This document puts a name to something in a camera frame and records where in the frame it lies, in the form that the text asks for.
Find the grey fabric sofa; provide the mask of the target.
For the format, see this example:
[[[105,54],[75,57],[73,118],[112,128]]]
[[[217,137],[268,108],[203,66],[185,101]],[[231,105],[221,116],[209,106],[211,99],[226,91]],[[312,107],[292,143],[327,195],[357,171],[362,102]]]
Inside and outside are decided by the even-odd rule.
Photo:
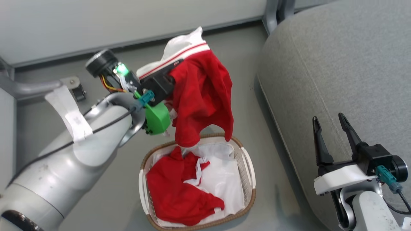
[[[268,37],[257,73],[314,215],[342,231],[331,196],[316,195],[312,118],[334,161],[351,160],[338,118],[408,165],[411,204],[411,0],[339,0],[299,12]]]

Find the grey metal partition foot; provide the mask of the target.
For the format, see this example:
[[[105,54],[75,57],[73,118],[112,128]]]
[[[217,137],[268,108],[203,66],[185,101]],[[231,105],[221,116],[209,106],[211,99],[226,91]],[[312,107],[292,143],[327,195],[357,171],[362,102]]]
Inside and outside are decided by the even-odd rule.
[[[80,80],[76,76],[41,83],[21,83],[14,81],[13,78],[14,68],[7,64],[0,56],[0,88],[17,100],[38,98],[64,85],[71,91],[71,89],[78,87],[80,84]]]

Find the red garment with striped trim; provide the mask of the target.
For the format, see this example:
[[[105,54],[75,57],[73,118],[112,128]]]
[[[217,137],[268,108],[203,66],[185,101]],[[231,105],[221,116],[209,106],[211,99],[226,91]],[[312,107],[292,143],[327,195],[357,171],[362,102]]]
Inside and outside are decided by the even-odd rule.
[[[186,148],[197,145],[201,131],[212,124],[224,130],[226,141],[231,140],[233,131],[232,80],[202,33],[202,27],[198,27],[187,35],[172,38],[159,61],[136,71],[137,77],[144,79],[183,60],[169,72],[176,83],[165,104],[171,109],[175,141]]]

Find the black caster wheel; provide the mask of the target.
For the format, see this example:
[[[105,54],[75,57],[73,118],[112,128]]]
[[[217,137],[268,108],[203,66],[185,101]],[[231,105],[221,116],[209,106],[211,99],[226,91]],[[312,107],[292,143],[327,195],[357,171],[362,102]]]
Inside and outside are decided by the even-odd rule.
[[[79,84],[78,87],[71,89],[71,92],[76,102],[86,100],[86,91],[83,89],[81,84]]]

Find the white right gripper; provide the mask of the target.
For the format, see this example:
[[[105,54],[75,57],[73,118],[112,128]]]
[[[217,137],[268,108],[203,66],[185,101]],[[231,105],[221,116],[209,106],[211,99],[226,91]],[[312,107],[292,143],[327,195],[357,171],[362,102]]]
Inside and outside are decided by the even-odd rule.
[[[338,117],[341,127],[348,138],[352,152],[351,159],[357,160],[359,158],[360,148],[366,147],[368,144],[360,139],[343,113],[338,113]],[[334,159],[328,152],[321,134],[322,128],[316,116],[313,117],[312,124],[317,166],[333,164]],[[367,176],[358,165],[353,164],[317,177],[314,179],[314,189],[316,195],[321,195],[326,192],[348,187],[374,178],[376,178],[376,176]]]

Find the white cloth basket liner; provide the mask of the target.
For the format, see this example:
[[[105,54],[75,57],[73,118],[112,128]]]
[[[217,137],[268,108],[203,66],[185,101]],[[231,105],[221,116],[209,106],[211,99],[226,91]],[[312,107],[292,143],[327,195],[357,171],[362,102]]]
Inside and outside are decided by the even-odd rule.
[[[201,220],[197,225],[203,222],[222,219],[245,208],[242,183],[237,161],[233,157],[234,148],[232,145],[226,143],[209,143],[191,148],[180,148],[183,156],[188,152],[193,152],[196,156],[210,161],[210,165],[202,171],[203,176],[198,188],[208,193],[212,193],[214,196],[222,199],[225,203],[225,208],[223,210],[216,209],[213,215]],[[180,223],[166,222],[161,219],[159,219],[159,223],[165,227],[186,226]]]

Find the white woven-rim laundry basket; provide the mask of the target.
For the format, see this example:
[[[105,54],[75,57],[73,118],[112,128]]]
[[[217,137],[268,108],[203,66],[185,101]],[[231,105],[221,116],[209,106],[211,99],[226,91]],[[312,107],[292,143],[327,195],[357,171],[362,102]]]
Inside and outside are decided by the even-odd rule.
[[[211,222],[203,222],[195,226],[184,226],[184,227],[165,227],[159,223],[159,219],[156,216],[155,209],[153,207],[150,191],[146,183],[146,174],[151,169],[154,163],[155,157],[160,157],[169,154],[175,146],[177,146],[175,141],[170,141],[161,144],[153,149],[151,149],[148,154],[144,157],[141,169],[138,175],[138,190],[140,195],[140,202],[145,212],[145,215],[149,223],[158,231],[198,231],[206,228],[211,228],[214,226],[219,226],[224,223],[230,222],[235,219],[239,219],[245,214],[247,214],[256,199],[256,176],[253,167],[252,160],[248,151],[244,148],[243,144],[235,136],[232,136],[230,145],[234,148],[233,157],[237,161],[238,171],[241,179],[241,186],[244,193],[245,208],[241,211],[226,216],[222,219],[217,219]]]

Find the grey partition corner post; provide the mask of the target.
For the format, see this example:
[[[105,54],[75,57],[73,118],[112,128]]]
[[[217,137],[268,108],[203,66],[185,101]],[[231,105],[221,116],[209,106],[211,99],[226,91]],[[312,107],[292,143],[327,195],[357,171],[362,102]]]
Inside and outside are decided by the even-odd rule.
[[[266,0],[262,22],[268,35],[279,23],[294,15],[296,0]]]

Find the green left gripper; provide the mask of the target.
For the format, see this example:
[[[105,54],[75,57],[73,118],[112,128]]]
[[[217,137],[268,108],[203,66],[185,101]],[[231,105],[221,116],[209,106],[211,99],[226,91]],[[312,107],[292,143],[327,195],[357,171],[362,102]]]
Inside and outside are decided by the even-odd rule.
[[[145,107],[146,126],[145,130],[148,135],[159,135],[165,133],[171,124],[169,110],[161,102],[156,106],[146,105]]]

